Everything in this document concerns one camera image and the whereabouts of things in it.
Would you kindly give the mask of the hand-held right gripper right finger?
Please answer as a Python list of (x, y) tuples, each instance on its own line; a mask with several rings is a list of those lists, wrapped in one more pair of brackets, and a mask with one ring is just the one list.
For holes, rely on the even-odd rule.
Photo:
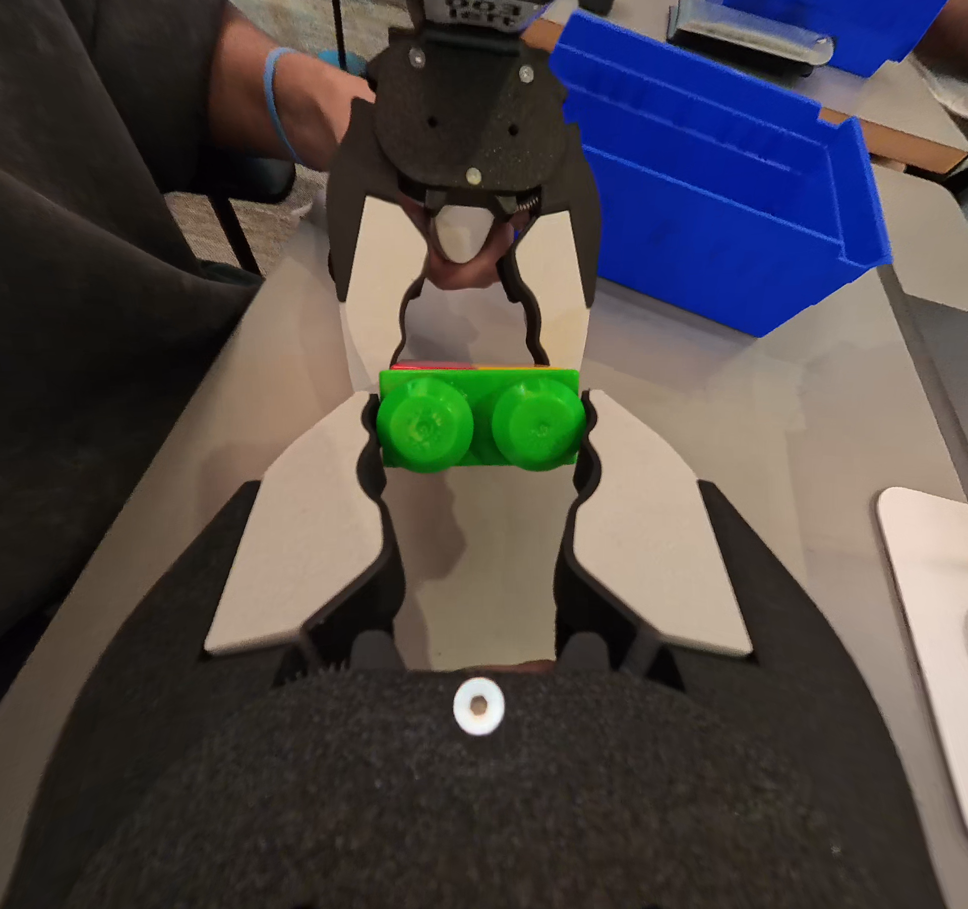
[(693, 468), (600, 389), (587, 416), (554, 571), (555, 648), (598, 637), (614, 671), (663, 651), (747, 658), (753, 643)]

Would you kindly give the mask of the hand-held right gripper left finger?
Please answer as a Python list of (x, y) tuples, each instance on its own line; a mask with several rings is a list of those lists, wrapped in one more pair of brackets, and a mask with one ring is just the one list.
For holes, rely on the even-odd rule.
[(392, 637), (405, 571), (382, 494), (379, 398), (346, 399), (267, 468), (203, 649), (296, 647), (350, 660), (358, 636)]

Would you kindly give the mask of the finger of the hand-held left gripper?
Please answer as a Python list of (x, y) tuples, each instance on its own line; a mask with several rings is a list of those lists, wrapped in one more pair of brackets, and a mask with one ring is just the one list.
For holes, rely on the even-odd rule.
[(590, 304), (569, 212), (537, 217), (503, 256), (499, 274), (508, 300), (524, 311), (533, 363), (580, 370)]
[(368, 196), (363, 204), (345, 300), (346, 364), (355, 392), (374, 393), (406, 342), (405, 311), (419, 293), (427, 245), (405, 209)]

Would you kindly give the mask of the green two-stud toy block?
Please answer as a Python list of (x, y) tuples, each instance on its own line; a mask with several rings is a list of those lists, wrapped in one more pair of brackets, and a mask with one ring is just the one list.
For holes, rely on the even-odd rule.
[(387, 467), (546, 471), (574, 464), (586, 430), (580, 375), (382, 371), (377, 432)]

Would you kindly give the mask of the blue plastic bin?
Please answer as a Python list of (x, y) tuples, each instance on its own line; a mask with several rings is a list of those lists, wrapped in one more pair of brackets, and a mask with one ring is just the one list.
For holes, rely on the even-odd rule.
[(763, 337), (892, 262), (857, 117), (582, 11), (551, 69), (599, 192), (600, 277)]

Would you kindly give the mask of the person's left forearm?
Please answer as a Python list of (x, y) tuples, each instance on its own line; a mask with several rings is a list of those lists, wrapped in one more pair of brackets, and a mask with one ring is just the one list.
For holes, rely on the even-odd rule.
[(212, 57), (207, 120), (216, 147), (253, 156), (280, 154), (265, 99), (265, 62), (276, 43), (230, 2)]

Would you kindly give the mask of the grey desk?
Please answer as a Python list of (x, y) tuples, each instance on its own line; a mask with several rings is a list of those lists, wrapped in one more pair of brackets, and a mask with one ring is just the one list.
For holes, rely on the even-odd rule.
[[(966, 449), (903, 290), (966, 309), (966, 220), (944, 189), (875, 168), (894, 269), (869, 272), (751, 339), (603, 283), (583, 382), (714, 482), (822, 609), (889, 724), (949, 907), (966, 907), (966, 830), (880, 540), (875, 499), (964, 501)], [(324, 235), (305, 221), (2, 700), (2, 889), (63, 724), (145, 592), (245, 481), (349, 385)], [(569, 474), (393, 479), (412, 666), (553, 649), (551, 574)]]

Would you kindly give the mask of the person's left hand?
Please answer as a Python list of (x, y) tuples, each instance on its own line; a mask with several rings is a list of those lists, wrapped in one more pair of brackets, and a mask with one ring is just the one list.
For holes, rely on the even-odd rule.
[[(289, 143), (309, 168), (330, 169), (348, 129), (355, 99), (367, 103), (375, 100), (366, 80), (308, 56), (297, 55), (293, 61), (278, 64), (277, 112)], [(486, 288), (498, 283), (499, 261), (527, 221), (527, 213), (521, 211), (507, 221), (494, 222), (478, 252), (467, 262), (455, 262), (442, 249), (427, 212), (408, 197), (400, 196), (397, 201), (425, 239), (427, 278), (442, 290)]]

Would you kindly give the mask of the black office chair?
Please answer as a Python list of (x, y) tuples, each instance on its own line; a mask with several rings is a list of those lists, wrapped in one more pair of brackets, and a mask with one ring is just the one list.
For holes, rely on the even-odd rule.
[(260, 276), (260, 267), (232, 203), (280, 204), (289, 196), (295, 180), (293, 162), (205, 146), (196, 171), (182, 192), (208, 201), (236, 262), (244, 271)]

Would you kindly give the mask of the blue wristband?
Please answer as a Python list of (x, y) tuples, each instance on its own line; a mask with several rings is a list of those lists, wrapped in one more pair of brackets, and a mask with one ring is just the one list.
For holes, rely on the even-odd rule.
[(262, 68), (261, 82), (267, 113), (278, 141), (282, 144), (284, 150), (295, 164), (303, 165), (300, 155), (297, 153), (296, 149), (293, 147), (286, 135), (284, 124), (280, 117), (276, 102), (275, 77), (277, 66), (279, 61), (284, 56), (290, 54), (296, 54), (296, 50), (288, 46), (278, 46), (273, 48), (265, 58)]

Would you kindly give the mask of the white tablet stand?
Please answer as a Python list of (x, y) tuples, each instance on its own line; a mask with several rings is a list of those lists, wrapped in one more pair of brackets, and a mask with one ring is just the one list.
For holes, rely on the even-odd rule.
[(967, 821), (967, 505), (903, 487), (876, 512), (934, 727)]

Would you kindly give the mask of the person's grey sweatshirt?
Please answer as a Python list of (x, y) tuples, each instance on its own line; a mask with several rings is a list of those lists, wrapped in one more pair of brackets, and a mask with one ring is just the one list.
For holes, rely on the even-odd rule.
[(165, 202), (227, 0), (1, 0), (2, 693), (254, 295)]

